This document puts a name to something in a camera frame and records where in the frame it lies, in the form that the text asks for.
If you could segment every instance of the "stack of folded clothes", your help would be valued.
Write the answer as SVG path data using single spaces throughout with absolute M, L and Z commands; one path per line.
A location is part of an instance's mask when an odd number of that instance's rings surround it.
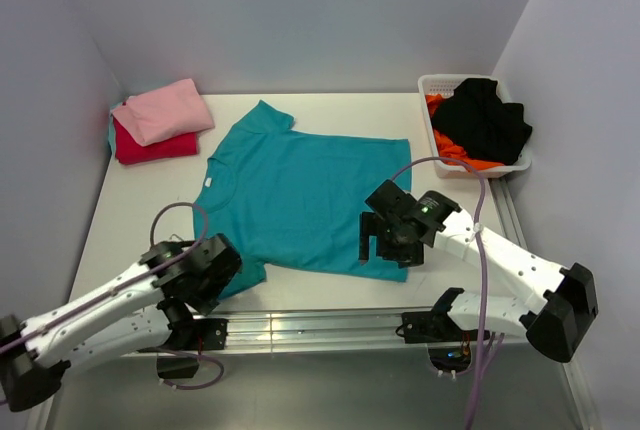
M 191 79 L 129 97 L 112 108 L 109 145 L 124 165 L 198 153 L 213 118 Z

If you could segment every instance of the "white table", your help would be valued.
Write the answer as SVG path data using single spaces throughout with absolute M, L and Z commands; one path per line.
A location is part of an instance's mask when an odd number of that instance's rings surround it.
M 408 138 L 412 159 L 430 156 L 420 96 L 402 94 L 209 95 L 205 96 L 216 128 L 200 136 L 193 157 L 123 166 L 109 164 L 72 298 L 115 277 L 149 247 L 149 226 L 168 203 L 193 202 L 198 196 L 207 158 L 231 126 L 263 99 L 293 115 L 295 130 L 326 135 Z M 474 179 L 441 180 L 432 163 L 414 167 L 412 191 L 419 197 L 437 190 L 473 211 L 479 185 Z M 500 232 L 491 194 L 482 222 Z M 156 239 L 172 234 L 193 237 L 191 210 L 174 209 L 158 225 Z M 479 291 L 479 271 L 437 250 L 425 249 L 425 264 L 412 268 L 406 283 L 314 273 L 267 266 L 267 282 L 222 302 L 218 311 L 277 312 L 338 309 L 383 309 L 430 306 L 449 287 Z M 509 295 L 499 281 L 490 293 Z

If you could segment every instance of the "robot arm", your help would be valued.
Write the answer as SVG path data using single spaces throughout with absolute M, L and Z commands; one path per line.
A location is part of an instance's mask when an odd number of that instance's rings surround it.
M 42 403 L 63 378 L 104 361 L 149 347 L 185 349 L 195 340 L 187 305 L 209 314 L 241 260 L 223 235 L 183 254 L 192 243 L 161 242 L 109 283 L 54 311 L 23 322 L 0 319 L 0 384 L 11 411 Z
M 361 215 L 361 261 L 368 259 L 369 237 L 375 236 L 376 254 L 400 266 L 422 264 L 428 245 L 480 268 L 475 239 L 480 232 L 489 275 L 501 279 L 515 296 L 488 298 L 486 328 L 526 336 L 545 356 L 558 362 L 571 360 L 598 314 L 588 269 L 577 263 L 566 269 L 474 225 L 469 212 L 438 192 L 429 191 L 416 201 L 387 180 L 366 203 L 374 213 Z M 449 289 L 425 317 L 422 331 L 452 325 L 460 331 L 476 329 L 479 309 L 479 295 Z

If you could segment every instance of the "white plastic basket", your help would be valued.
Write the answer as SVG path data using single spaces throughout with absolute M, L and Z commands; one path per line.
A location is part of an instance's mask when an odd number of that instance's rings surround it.
M 426 95 L 440 94 L 445 98 L 449 98 L 453 95 L 453 91 L 467 78 L 491 78 L 484 75 L 458 75 L 458 74 L 438 74 L 438 75 L 423 75 L 418 80 L 418 88 L 420 89 L 420 99 L 422 102 L 422 110 L 424 115 L 424 121 L 427 125 L 427 133 L 429 135 L 429 144 L 431 145 L 431 151 L 433 155 L 438 155 L 438 147 L 436 146 L 436 139 L 433 135 L 433 127 L 431 127 L 431 118 L 429 117 L 429 109 L 427 108 Z M 509 92 L 504 85 L 498 82 L 497 89 L 498 97 L 503 102 L 512 102 Z M 443 162 L 433 162 L 436 169 L 436 175 L 440 178 L 465 178 L 473 177 L 473 175 L 460 166 L 447 165 Z M 531 151 L 528 145 L 525 144 L 520 154 L 520 158 L 513 165 L 503 165 L 501 167 L 494 167 L 488 170 L 481 170 L 487 178 L 498 178 L 511 172 L 518 172 L 526 170 L 531 165 Z

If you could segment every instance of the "folded clothes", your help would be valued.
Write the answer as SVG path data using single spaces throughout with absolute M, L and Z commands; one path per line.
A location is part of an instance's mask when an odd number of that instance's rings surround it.
M 427 95 L 427 107 L 429 108 L 429 116 L 432 117 L 438 107 L 445 98 L 442 95 Z M 489 168 L 503 166 L 501 162 L 488 162 L 486 160 L 477 160 L 470 158 L 467 152 L 460 145 L 456 145 L 446 135 L 440 133 L 438 130 L 433 130 L 433 135 L 436 139 L 436 147 L 438 147 L 438 155 L 441 157 L 456 158 L 468 163 L 476 170 L 488 170 Z M 443 162 L 447 165 L 456 165 L 455 163 Z
M 513 165 L 532 128 L 524 122 L 524 106 L 502 103 L 497 86 L 488 78 L 467 78 L 439 105 L 431 124 L 470 158 Z
M 122 124 L 113 119 L 115 131 L 115 156 L 124 165 L 149 162 L 160 158 L 186 157 L 198 153 L 198 138 L 195 133 L 184 133 L 158 143 L 143 147 L 133 139 Z
M 112 113 L 143 147 L 214 126 L 211 113 L 190 78 L 129 97 Z

